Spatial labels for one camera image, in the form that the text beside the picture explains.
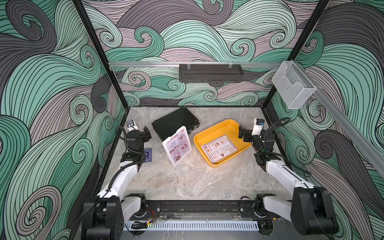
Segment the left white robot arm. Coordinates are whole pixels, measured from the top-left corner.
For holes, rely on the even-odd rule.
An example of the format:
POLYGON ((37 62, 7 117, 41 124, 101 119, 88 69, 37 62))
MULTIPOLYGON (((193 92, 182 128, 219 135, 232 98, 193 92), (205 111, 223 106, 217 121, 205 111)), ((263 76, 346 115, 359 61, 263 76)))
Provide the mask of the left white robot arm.
POLYGON ((107 186, 84 202, 80 216, 82 240, 119 240, 125 223, 144 210, 145 196, 125 195, 125 191, 147 158, 144 143, 152 136, 147 127, 140 131, 133 120, 128 121, 126 129, 118 129, 123 134, 126 152, 107 186))

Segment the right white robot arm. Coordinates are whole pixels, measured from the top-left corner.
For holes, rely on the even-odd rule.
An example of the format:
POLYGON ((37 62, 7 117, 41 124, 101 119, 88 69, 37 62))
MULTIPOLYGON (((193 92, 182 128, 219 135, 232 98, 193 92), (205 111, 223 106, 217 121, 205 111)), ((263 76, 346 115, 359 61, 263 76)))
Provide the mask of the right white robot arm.
POLYGON ((253 130, 239 126, 239 139, 251 143, 257 164, 280 182, 292 196, 291 200, 280 200, 274 195, 257 196, 256 210, 274 213, 290 221, 296 231, 305 235, 330 237, 339 232, 331 193, 324 187, 315 186, 291 170, 281 156, 273 153, 273 135, 257 125, 253 130))

